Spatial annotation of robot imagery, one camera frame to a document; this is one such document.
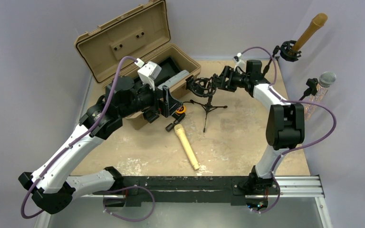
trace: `microphone grille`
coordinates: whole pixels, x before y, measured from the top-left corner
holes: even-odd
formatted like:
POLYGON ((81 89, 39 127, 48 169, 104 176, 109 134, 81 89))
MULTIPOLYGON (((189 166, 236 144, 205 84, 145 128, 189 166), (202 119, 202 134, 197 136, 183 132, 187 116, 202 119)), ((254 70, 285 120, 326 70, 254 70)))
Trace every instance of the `microphone grille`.
POLYGON ((322 87, 330 87, 336 81, 334 72, 326 71, 320 76, 319 84, 322 87))

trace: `tan hard case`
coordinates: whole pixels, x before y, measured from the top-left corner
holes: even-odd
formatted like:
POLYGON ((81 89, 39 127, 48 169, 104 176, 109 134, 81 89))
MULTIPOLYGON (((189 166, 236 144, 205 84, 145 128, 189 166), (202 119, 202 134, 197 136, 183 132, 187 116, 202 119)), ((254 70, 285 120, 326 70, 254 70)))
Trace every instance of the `tan hard case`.
MULTIPOLYGON (((170 30, 167 21, 165 0, 150 0, 147 4, 97 26, 97 29, 79 36, 75 47, 87 64, 95 81, 105 87, 112 82, 119 61, 124 56, 140 58, 144 62, 160 63, 172 57, 181 70, 190 74, 172 86, 172 95, 179 99, 189 90, 185 89, 185 80, 190 76, 196 78, 201 72, 201 65, 185 54, 175 44, 169 43, 170 30)), ((132 60, 124 62, 121 76, 138 77, 138 66, 132 60)), ((126 118, 139 130, 146 123, 142 112, 126 118)))

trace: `black tripod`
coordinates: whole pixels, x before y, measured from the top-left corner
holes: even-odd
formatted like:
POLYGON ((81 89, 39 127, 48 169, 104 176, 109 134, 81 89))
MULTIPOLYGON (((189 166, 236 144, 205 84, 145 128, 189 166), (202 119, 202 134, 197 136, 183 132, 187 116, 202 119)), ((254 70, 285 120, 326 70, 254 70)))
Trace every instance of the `black tripod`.
POLYGON ((191 90, 192 93, 194 93, 196 96, 199 97, 207 97, 208 102, 206 104, 201 104, 199 102, 196 102, 194 100, 186 101, 184 103, 191 103, 191 104, 198 104, 205 110, 205 126, 203 127, 203 132, 205 133, 206 129, 206 120, 208 119, 208 113, 211 111, 217 109, 217 108, 227 108, 227 105, 225 106, 213 106, 212 99, 213 95, 216 93, 216 85, 212 83, 212 78, 197 78, 193 79, 188 78, 187 79, 187 89, 191 90))

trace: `white connector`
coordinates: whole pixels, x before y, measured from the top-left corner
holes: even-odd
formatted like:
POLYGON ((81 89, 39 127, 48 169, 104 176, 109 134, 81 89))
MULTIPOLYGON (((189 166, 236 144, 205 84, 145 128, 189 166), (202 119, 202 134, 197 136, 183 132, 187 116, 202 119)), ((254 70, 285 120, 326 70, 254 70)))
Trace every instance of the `white connector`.
POLYGON ((149 61, 138 70, 139 77, 144 84, 149 84, 152 90, 155 90, 154 80, 159 75, 162 68, 154 62, 149 61))
POLYGON ((135 64, 139 67, 142 68, 144 66, 144 61, 142 61, 140 58, 137 58, 136 60, 138 60, 138 62, 135 62, 135 64))
POLYGON ((234 66, 234 70, 236 70, 237 67, 240 67, 242 70, 245 70, 246 63, 241 58, 242 53, 238 53, 235 57, 233 57, 234 62, 236 65, 234 66))

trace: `worn table surface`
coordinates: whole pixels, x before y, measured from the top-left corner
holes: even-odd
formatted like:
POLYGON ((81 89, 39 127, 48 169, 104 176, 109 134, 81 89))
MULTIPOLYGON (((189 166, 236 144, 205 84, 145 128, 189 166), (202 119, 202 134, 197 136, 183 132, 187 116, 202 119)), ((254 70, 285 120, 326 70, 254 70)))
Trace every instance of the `worn table surface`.
MULTIPOLYGON (((201 77, 219 74, 225 65, 233 61, 198 61, 202 66, 201 77)), ((273 66, 267 73, 273 79, 273 66)), ((274 88, 287 97, 280 70, 274 88)), ((102 86, 92 83, 89 106, 102 94, 102 86)), ((206 103, 189 93, 181 101, 206 103)), ((183 147, 174 131, 164 128, 173 118, 159 117, 155 122, 135 130, 124 121, 124 126, 95 148, 72 172, 86 175, 107 166, 116 167, 123 175, 144 176, 221 176, 248 175, 267 146, 265 128, 269 109, 250 97, 244 89, 235 93, 218 90, 213 105, 228 105, 208 115, 206 132, 203 133, 205 112, 195 104, 185 104, 186 117, 181 124, 194 150, 200 169, 194 171, 187 160, 183 147)), ((309 175, 303 151, 288 154, 277 170, 277 175, 309 175)))

